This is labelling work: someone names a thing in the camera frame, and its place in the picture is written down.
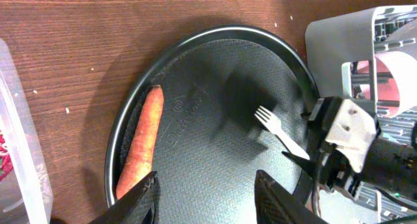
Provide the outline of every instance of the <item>baking pan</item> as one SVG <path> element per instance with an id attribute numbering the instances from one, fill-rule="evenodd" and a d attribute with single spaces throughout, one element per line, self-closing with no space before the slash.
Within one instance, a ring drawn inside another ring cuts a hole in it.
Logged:
<path id="1" fill-rule="evenodd" d="M 283 145 L 253 116 L 263 105 L 314 158 L 306 122 L 318 92 L 298 54 L 277 36 L 242 25 L 216 27 L 177 42 L 132 87 L 117 115 L 105 164 L 108 206 L 141 106 L 152 85 L 164 112 L 152 169 L 161 184 L 161 223 L 255 222 L 253 185 L 263 169 L 300 202 L 311 180 L 281 155 Z"/>

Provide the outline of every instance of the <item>orange carrot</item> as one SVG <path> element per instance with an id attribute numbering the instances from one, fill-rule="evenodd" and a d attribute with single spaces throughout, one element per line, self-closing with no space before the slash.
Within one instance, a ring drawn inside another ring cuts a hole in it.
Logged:
<path id="1" fill-rule="evenodd" d="M 137 123 L 135 135 L 122 174 L 116 187 L 120 199 L 152 169 L 156 134 L 164 106 L 161 86 L 155 86 L 148 93 Z"/>

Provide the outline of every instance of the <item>fork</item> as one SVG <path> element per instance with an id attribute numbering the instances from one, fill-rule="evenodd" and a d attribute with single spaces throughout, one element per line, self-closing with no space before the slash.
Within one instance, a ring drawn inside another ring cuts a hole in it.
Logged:
<path id="1" fill-rule="evenodd" d="M 307 152 L 282 130 L 281 120 L 275 116 L 275 114 L 263 106 L 259 106 L 255 112 L 255 117 L 269 130 L 269 132 L 278 137 L 291 154 L 310 160 Z"/>

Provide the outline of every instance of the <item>tabletop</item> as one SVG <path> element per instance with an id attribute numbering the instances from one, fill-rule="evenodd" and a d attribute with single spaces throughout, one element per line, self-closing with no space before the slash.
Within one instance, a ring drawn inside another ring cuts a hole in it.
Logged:
<path id="1" fill-rule="evenodd" d="M 86 223 L 106 210 L 104 158 L 114 118 L 165 48 L 217 25 L 266 29 L 306 60 L 308 24 L 415 0 L 0 0 L 48 168 L 52 216 Z"/>

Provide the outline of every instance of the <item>white plastic container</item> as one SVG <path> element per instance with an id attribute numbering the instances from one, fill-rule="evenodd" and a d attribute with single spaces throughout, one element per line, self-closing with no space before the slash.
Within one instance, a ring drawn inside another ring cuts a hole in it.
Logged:
<path id="1" fill-rule="evenodd" d="M 12 56 L 0 39 L 0 130 L 13 170 L 0 182 L 0 223 L 49 223 L 53 195 Z"/>

